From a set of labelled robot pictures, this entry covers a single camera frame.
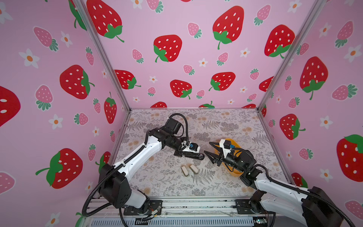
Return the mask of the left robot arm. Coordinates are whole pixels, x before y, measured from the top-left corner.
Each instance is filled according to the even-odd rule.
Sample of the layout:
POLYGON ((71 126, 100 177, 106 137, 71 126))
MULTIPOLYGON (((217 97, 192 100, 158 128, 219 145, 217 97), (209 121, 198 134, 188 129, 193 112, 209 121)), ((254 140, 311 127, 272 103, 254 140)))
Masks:
POLYGON ((181 124, 174 116, 175 114, 170 115, 164 126, 147 131, 144 142, 128 156, 112 166, 105 164, 101 168, 99 182, 83 205, 83 217, 90 217, 109 206, 117 209, 133 207, 141 214, 147 213, 150 199, 141 191, 132 190, 129 181, 147 160, 165 147, 173 149, 177 157, 197 160, 205 158, 200 153, 199 145, 190 141, 188 124, 181 124), (88 206, 96 193, 107 199, 108 203, 88 212, 88 206))

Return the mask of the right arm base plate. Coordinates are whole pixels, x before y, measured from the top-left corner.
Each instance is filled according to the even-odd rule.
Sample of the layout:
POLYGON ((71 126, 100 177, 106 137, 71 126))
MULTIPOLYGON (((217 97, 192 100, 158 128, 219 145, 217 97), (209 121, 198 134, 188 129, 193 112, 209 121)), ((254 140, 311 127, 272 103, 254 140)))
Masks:
POLYGON ((259 201, 251 201, 249 199, 235 200, 235 208, 238 214, 249 215, 265 215, 268 212, 262 207, 259 201))

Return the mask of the black stapler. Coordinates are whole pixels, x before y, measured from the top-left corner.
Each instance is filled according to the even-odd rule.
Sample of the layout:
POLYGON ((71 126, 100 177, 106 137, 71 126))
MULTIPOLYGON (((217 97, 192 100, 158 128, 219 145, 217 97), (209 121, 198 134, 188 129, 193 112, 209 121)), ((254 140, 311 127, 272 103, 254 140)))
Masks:
POLYGON ((184 156, 190 159, 203 160, 205 158, 204 154, 201 153, 193 153, 193 152, 184 152, 184 156))

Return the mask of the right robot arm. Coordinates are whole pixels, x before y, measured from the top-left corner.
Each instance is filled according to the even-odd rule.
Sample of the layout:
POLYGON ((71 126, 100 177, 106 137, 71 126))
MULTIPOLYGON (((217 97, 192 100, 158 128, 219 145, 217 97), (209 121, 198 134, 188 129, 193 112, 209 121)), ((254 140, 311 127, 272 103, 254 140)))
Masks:
POLYGON ((219 152, 205 152, 212 163, 218 166, 224 163, 239 171, 241 181, 256 190, 250 199, 255 213, 264 209, 307 227, 339 227, 344 221, 354 226, 322 189, 307 189, 272 178, 265 166, 257 164, 250 151, 232 146, 229 140, 210 142, 210 145, 219 152))

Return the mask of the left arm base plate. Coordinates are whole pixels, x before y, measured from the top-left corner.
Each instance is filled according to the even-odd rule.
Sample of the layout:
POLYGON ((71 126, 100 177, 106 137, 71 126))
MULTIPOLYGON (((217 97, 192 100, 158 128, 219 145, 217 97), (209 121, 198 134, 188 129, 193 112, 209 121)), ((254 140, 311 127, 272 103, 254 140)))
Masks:
POLYGON ((135 208, 128 206, 124 208, 123 215, 125 216, 149 216, 149 215, 161 215, 162 211, 162 200, 150 200, 141 208, 135 208))

